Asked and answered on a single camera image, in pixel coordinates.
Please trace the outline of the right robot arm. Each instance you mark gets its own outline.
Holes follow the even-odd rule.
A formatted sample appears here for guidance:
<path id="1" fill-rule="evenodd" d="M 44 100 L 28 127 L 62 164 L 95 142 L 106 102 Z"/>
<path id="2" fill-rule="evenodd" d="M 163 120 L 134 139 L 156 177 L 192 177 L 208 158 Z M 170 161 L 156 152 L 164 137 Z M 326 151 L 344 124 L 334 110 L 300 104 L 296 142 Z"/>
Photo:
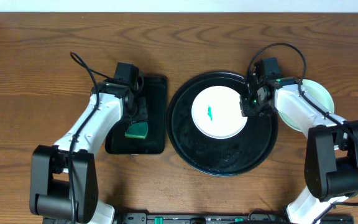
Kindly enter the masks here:
<path id="1" fill-rule="evenodd" d="M 349 206 L 347 199 L 358 194 L 358 121 L 332 113 L 295 77 L 248 74 L 246 85 L 248 91 L 240 98 L 243 116 L 278 111 L 307 138 L 306 187 L 287 206 L 289 221 L 319 223 L 336 206 Z"/>

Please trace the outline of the mint plate bottom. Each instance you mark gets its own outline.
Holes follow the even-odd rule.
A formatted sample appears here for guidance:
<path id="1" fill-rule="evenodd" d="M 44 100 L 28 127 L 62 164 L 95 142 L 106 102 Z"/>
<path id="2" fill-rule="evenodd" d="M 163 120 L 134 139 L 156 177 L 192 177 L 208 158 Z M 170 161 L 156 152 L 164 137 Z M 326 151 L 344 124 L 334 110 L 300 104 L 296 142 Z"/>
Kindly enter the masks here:
<path id="1" fill-rule="evenodd" d="M 304 79 L 303 86 L 308 90 L 309 94 L 316 99 L 319 103 L 321 103 L 325 108 L 327 108 L 330 112 L 334 112 L 334 101 L 331 94 L 325 89 L 324 86 L 319 84 L 316 81 Z M 294 129 L 295 131 L 301 132 L 298 126 L 285 114 L 279 112 L 278 113 L 283 122 Z"/>

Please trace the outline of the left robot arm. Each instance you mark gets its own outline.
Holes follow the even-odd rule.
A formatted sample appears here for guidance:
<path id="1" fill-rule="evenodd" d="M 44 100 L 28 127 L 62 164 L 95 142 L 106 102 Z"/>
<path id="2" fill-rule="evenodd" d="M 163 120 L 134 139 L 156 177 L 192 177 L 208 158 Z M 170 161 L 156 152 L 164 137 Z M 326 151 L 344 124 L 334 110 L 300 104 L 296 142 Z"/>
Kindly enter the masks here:
<path id="1" fill-rule="evenodd" d="M 99 199 L 95 157 L 116 123 L 147 119 L 147 101 L 129 86 L 101 82 L 71 129 L 31 158 L 29 209 L 45 219 L 112 223 L 115 209 Z"/>

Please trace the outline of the green scrubbing sponge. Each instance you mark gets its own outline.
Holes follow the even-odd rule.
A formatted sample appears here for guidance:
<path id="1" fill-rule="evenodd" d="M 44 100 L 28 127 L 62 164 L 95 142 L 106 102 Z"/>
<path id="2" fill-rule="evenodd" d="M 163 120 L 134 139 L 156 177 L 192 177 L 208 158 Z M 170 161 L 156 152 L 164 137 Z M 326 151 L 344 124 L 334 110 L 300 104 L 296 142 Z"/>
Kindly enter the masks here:
<path id="1" fill-rule="evenodd" d="M 149 125 L 147 122 L 131 124 L 124 135 L 126 138 L 145 139 L 148 135 Z"/>

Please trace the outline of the white plate top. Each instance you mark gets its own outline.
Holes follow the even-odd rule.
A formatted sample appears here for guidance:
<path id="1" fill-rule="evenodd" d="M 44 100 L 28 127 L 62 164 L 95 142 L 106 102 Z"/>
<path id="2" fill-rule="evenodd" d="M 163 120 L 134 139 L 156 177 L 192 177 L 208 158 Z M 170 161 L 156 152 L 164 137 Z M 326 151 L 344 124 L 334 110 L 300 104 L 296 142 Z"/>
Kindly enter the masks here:
<path id="1" fill-rule="evenodd" d="M 198 93 L 191 117 L 199 131 L 214 139 L 231 138 L 247 123 L 241 112 L 240 94 L 226 86 L 211 86 Z"/>

